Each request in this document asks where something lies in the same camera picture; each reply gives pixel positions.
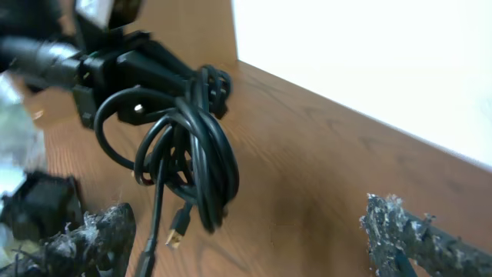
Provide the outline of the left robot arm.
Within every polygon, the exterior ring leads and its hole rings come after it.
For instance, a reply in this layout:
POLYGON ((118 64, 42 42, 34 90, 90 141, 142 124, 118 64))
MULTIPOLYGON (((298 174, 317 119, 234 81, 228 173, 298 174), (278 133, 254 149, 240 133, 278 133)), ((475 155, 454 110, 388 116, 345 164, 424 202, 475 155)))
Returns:
POLYGON ((97 112, 112 95, 134 88, 115 104, 120 121, 143 125, 162 116, 176 97, 200 88, 211 113, 224 116, 232 92, 228 73, 203 65, 194 70, 147 32, 126 34, 141 1, 76 1, 75 32, 67 35, 57 1, 1 3, 1 69, 19 74, 35 91, 71 91, 81 123, 93 128, 97 112))

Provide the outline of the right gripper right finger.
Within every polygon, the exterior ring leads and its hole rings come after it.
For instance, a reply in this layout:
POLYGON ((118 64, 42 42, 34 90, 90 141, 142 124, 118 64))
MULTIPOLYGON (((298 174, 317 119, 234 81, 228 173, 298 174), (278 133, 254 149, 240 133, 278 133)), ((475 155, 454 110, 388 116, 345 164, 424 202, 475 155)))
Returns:
POLYGON ((434 219, 412 215, 396 195, 367 194, 360 223, 375 275, 415 276, 417 265, 430 276, 491 277, 491 254, 433 226, 434 219))

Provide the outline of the black USB cable gold plug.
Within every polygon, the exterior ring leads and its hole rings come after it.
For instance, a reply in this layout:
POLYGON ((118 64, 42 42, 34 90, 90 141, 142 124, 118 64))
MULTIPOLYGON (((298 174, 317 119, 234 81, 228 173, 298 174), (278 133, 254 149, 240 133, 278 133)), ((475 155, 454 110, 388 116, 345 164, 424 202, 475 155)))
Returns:
MULTIPOLYGON (((168 100, 150 89, 139 93, 161 102, 168 100)), ((184 200, 171 224, 171 246, 185 235, 192 208, 198 209, 204 229, 214 233, 238 193, 238 163, 218 118, 208 111, 209 94, 202 79, 189 82, 184 95, 174 97, 175 108, 153 124, 137 150, 133 162, 136 181, 156 187, 151 244, 157 242, 165 188, 184 200)))

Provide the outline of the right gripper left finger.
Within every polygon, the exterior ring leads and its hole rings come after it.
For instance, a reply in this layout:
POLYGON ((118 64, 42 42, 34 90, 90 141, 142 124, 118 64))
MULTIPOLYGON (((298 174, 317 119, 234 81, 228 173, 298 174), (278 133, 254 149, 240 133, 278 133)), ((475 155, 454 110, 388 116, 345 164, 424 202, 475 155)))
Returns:
POLYGON ((4 277, 124 276, 136 233, 128 203, 98 214, 84 214, 85 224, 47 239, 34 253, 15 250, 15 260, 1 268, 4 277))

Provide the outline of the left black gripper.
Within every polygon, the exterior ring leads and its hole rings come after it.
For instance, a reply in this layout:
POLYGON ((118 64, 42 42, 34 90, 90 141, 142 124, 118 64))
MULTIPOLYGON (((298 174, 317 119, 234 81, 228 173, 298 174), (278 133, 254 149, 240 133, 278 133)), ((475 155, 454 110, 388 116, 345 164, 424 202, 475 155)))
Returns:
MULTIPOLYGON (((78 84, 72 96, 81 124, 94 128, 95 115, 106 98, 124 88, 150 88, 173 96, 183 95, 189 82, 202 79, 208 85, 208 111, 221 119, 228 112, 231 77, 212 65, 192 69, 148 32, 120 32, 100 41, 94 50, 81 56, 78 84), (223 96, 216 102, 216 96, 223 96)), ((156 122, 175 108, 174 97, 161 102, 154 98, 123 100, 117 109, 118 120, 130 125, 156 122)))

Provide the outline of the black USB cable dark plug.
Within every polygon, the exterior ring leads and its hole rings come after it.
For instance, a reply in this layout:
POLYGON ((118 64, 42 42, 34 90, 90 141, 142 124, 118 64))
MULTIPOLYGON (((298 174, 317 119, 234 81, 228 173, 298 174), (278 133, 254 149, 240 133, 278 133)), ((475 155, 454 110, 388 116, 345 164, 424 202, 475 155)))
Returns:
POLYGON ((150 276, 155 267, 164 190, 169 188, 184 200, 172 222, 167 245, 178 247, 198 209, 204 229, 221 227, 224 207, 238 188, 238 166, 227 138, 213 117, 218 91, 200 85, 183 96, 171 97, 149 88, 127 88, 103 101, 95 116, 95 134, 104 152, 119 165, 131 169, 139 185, 155 187, 151 231, 139 256, 137 276, 150 276), (104 134, 104 123, 125 104, 141 96, 156 101, 162 109, 142 139, 135 159, 118 154, 104 134))

